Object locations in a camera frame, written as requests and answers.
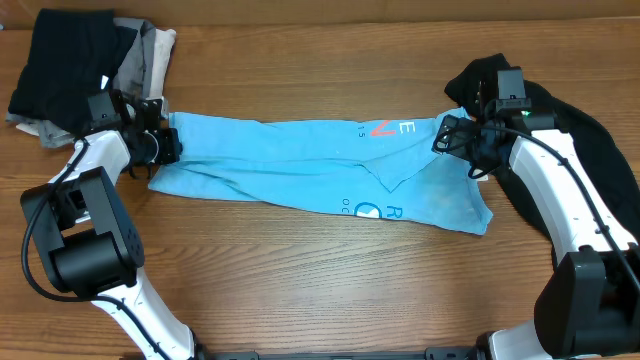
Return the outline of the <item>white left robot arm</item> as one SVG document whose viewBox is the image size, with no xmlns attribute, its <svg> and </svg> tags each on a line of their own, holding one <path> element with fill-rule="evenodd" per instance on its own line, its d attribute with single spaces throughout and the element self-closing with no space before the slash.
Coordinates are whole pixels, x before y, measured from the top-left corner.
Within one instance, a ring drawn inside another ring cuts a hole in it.
<svg viewBox="0 0 640 360">
<path fill-rule="evenodd" d="M 123 172 L 178 161 L 182 145 L 164 124 L 166 101 L 103 92 L 87 102 L 69 162 L 20 198 L 23 274 L 45 298 L 102 309 L 146 359 L 205 359 L 206 348 L 148 279 L 141 237 L 115 189 Z"/>
</svg>

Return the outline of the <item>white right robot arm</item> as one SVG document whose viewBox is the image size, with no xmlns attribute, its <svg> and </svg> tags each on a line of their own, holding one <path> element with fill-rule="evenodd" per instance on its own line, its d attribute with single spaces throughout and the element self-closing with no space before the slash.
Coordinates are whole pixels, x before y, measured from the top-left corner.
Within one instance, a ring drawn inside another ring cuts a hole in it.
<svg viewBox="0 0 640 360">
<path fill-rule="evenodd" d="M 473 359 L 581 359 L 639 350 L 639 245 L 611 214 L 555 115 L 520 110 L 484 123 L 448 115 L 436 152 L 524 184 L 551 237 L 557 266 L 532 320 L 478 341 Z"/>
</svg>

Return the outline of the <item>light blue printed t-shirt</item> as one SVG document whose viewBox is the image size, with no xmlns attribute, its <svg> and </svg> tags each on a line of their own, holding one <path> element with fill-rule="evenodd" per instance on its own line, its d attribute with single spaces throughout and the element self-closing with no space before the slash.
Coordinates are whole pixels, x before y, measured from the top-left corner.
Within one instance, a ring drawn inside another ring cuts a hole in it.
<svg viewBox="0 0 640 360">
<path fill-rule="evenodd" d="M 432 149 L 443 119 L 262 123 L 176 112 L 183 152 L 149 187 L 482 235 L 492 213 L 469 164 Z"/>
</svg>

